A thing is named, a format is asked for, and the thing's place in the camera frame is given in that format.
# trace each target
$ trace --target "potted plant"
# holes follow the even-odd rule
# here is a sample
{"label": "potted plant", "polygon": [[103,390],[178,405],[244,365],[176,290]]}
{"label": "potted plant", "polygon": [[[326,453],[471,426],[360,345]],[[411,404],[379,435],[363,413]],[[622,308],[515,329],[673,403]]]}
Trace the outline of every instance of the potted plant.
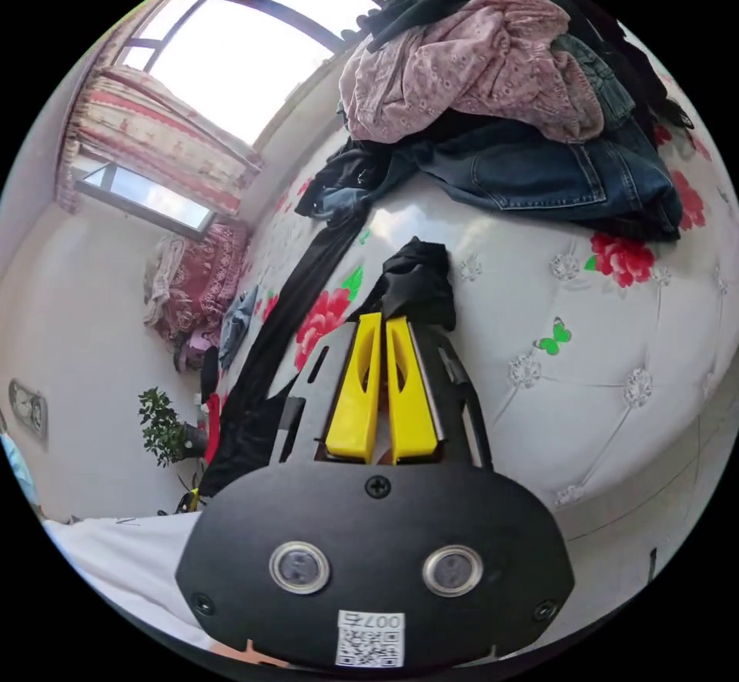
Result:
{"label": "potted plant", "polygon": [[166,393],[153,387],[139,395],[139,402],[144,448],[156,456],[159,466],[205,455],[206,433],[181,421]]}

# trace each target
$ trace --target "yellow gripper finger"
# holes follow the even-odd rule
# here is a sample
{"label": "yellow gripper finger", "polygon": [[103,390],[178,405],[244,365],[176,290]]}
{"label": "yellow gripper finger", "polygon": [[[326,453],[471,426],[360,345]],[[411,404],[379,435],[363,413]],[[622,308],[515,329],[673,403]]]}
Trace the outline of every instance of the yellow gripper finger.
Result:
{"label": "yellow gripper finger", "polygon": [[438,440],[408,321],[388,320],[385,331],[393,463],[432,457]]}
{"label": "yellow gripper finger", "polygon": [[380,399],[382,314],[359,317],[344,381],[326,436],[326,451],[370,463],[375,448]]}

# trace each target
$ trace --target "green butterfly print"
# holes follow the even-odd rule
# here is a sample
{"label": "green butterfly print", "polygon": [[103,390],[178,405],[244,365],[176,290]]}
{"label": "green butterfly print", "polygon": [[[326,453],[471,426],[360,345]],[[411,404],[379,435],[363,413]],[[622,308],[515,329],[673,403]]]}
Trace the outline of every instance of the green butterfly print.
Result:
{"label": "green butterfly print", "polygon": [[550,356],[556,356],[560,352],[561,346],[565,343],[569,343],[571,340],[572,333],[564,327],[562,319],[555,318],[554,325],[552,326],[552,337],[539,338],[539,340],[534,341],[533,344],[536,348],[546,351]]}
{"label": "green butterfly print", "polygon": [[359,288],[362,286],[362,279],[364,277],[364,267],[357,266],[353,273],[344,280],[341,285],[344,289],[349,290],[349,301],[353,302],[359,292]]}

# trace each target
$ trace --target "green plant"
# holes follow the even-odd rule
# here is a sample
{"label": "green plant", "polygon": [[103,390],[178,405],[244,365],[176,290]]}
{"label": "green plant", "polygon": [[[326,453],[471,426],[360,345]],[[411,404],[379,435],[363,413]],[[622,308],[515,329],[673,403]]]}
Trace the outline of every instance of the green plant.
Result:
{"label": "green plant", "polygon": [[139,402],[144,448],[156,456],[158,466],[181,461],[187,426],[177,417],[172,401],[158,387],[153,387],[139,395]]}

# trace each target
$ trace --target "black cloth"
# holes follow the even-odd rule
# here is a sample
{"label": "black cloth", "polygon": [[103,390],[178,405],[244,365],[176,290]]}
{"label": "black cloth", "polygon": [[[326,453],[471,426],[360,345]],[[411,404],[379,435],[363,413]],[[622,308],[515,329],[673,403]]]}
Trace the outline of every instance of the black cloth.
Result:
{"label": "black cloth", "polygon": [[[346,124],[346,114],[342,109],[339,109],[339,113]],[[448,109],[426,128],[406,135],[397,143],[357,141],[348,138],[340,149],[326,159],[326,165],[310,180],[295,207],[295,212],[306,218],[312,217],[315,198],[326,187],[337,189],[357,187],[373,192],[385,181],[393,152],[404,145],[419,141],[443,143],[499,119],[489,115],[468,115],[465,112]]]}
{"label": "black cloth", "polygon": [[218,346],[211,346],[202,357],[200,402],[208,402],[218,386]]}
{"label": "black cloth", "polygon": [[203,496],[212,497],[232,482],[235,468],[246,473],[264,466],[265,458],[269,461],[274,434],[260,423],[271,422],[271,416],[279,420],[282,408],[280,395],[265,398],[290,340],[359,235],[366,217],[367,209],[360,205],[352,215],[323,228],[280,290],[279,300],[257,334],[221,411],[219,445],[199,484]]}
{"label": "black cloth", "polygon": [[[409,28],[431,25],[452,15],[470,0],[386,0],[380,10],[357,19],[373,40],[367,50],[375,52]],[[654,122],[649,108],[681,127],[693,127],[690,119],[667,97],[664,84],[654,73],[647,55],[626,40],[618,20],[591,0],[551,0],[570,16],[568,32],[589,45],[614,71],[636,103],[634,118],[653,139]]]}
{"label": "black cloth", "polygon": [[[298,269],[305,271],[303,259],[300,260],[296,271]],[[357,321],[360,315],[381,312],[384,319],[407,316],[417,323],[440,325],[446,330],[453,330],[456,325],[456,313],[452,286],[447,278],[449,271],[449,256],[444,245],[427,243],[413,237],[398,253],[385,261],[381,277],[364,303],[348,320]],[[277,306],[282,302],[286,288],[287,283],[280,292]],[[310,297],[309,302],[313,304],[317,296],[318,293]],[[277,312],[277,306],[267,322]],[[239,381],[243,377],[245,381],[251,383],[255,378],[254,372],[247,367],[261,335],[260,332],[247,356]],[[271,357],[276,357],[276,365],[272,367],[269,379],[254,382],[250,392],[269,391],[285,348],[286,346],[279,354],[275,353]],[[236,385],[223,408],[219,447],[199,484],[200,495],[213,497],[240,476],[269,464],[279,421],[294,382],[293,379],[273,397],[266,400],[262,398],[251,405],[245,404],[246,401],[243,399],[243,392],[246,389],[244,386],[240,390],[241,394],[236,393],[238,399],[232,400],[236,387],[239,386]]]}

